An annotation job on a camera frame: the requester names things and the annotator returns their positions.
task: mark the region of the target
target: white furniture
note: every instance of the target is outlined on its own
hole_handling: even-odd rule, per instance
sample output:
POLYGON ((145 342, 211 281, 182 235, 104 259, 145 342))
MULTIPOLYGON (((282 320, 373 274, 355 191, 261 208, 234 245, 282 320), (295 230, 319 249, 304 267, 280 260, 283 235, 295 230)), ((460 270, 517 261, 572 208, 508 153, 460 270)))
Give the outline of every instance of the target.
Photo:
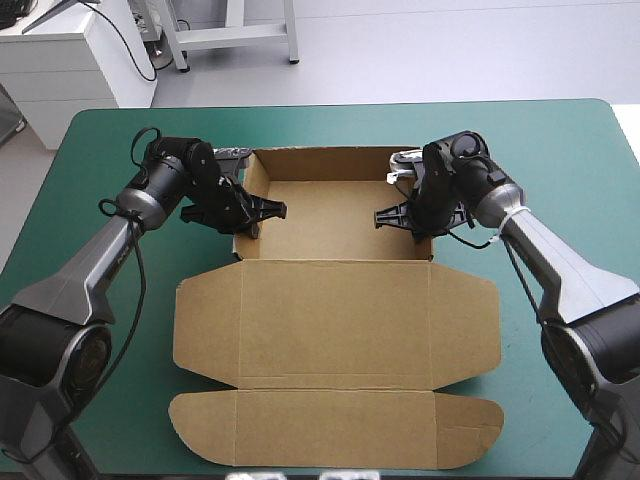
POLYGON ((134 16, 140 15, 144 28, 138 25, 138 31, 143 42, 157 42, 162 35, 158 13, 149 8, 148 0, 129 0, 129 6, 134 16))
MULTIPOLYGON (((156 82, 142 79, 117 33, 84 5, 23 35, 52 4, 39 0, 31 15, 0 30, 0 84, 45 147, 57 149, 76 113, 149 107, 156 82)), ((153 77, 127 0, 103 0, 97 8, 122 32, 145 75, 153 77)))
POLYGON ((244 0, 227 0, 227 16, 224 28, 204 28, 181 31, 171 0, 154 0, 160 15, 162 30, 173 55, 173 61, 181 72, 189 66, 183 52, 210 48, 240 47, 262 43, 289 44, 289 61, 298 63, 298 36, 293 0, 283 0, 285 23, 244 25, 244 0))

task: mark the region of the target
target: gray floor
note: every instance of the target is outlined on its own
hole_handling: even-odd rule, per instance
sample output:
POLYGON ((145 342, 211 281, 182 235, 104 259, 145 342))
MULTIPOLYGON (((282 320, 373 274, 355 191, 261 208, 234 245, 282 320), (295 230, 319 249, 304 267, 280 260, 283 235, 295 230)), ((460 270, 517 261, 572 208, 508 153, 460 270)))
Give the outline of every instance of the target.
MULTIPOLYGON (((174 2, 193 28, 224 18, 220 0, 174 2)), ((153 106, 640 104, 640 0, 296 0, 296 12, 299 65, 285 45, 192 52, 190 73, 160 72, 153 106)), ((278 21, 281 1, 247 0, 246 13, 248 23, 278 21)), ((638 149, 639 108, 616 110, 638 149)), ((30 129, 0 148, 0 268, 52 159, 30 129)))

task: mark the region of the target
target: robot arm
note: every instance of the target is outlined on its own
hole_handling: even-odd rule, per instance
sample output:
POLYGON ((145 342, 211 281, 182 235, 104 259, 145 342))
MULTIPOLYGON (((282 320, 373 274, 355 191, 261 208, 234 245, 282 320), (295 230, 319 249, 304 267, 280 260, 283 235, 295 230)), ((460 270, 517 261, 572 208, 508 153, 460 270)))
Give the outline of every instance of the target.
POLYGON ((116 197, 110 220, 57 273, 18 292, 0 313, 0 448, 31 480, 97 479, 69 424, 101 386, 111 355, 106 293, 137 240, 160 228, 183 197, 181 218, 221 233, 258 235, 286 206, 246 192, 237 175, 251 153, 197 138, 147 145, 140 171, 116 197))
POLYGON ((630 279, 594 267, 525 206, 523 190, 473 132, 391 159, 390 183, 415 178, 407 201, 376 227, 438 236, 473 219, 497 228, 543 289, 535 305, 545 357, 595 427, 577 479, 640 478, 640 295, 630 279))

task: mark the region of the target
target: cardboard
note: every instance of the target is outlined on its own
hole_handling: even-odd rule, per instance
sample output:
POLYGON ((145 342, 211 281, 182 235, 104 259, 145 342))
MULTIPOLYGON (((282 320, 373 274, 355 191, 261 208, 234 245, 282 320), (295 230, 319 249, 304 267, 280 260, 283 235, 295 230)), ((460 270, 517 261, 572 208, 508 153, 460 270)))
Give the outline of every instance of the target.
POLYGON ((433 390, 498 365, 497 305, 426 261, 244 260, 182 283, 174 360, 242 389, 433 390))
POLYGON ((487 400, 411 391, 192 393, 170 413, 187 446, 212 462, 346 468, 460 467, 493 445, 503 420, 487 400))
POLYGON ((500 361, 495 286, 374 228, 411 147, 257 150, 245 187, 287 203, 244 260, 185 280, 174 360, 233 391, 174 399, 183 442, 229 465, 454 468, 487 451, 493 402, 434 393, 500 361))

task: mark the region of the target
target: cardboard box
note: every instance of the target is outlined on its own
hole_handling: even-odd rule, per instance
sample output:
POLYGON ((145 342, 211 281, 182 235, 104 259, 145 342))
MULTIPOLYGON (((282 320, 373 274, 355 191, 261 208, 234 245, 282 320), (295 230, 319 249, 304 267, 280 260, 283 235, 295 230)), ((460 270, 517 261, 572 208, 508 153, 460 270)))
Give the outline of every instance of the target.
POLYGON ((235 239, 241 262, 178 289, 174 360, 237 390, 171 406, 184 443, 229 465, 454 468, 503 423, 493 402, 434 393, 500 361, 498 293, 431 263, 431 242, 374 228, 410 147, 257 150, 246 188, 286 220, 235 239))

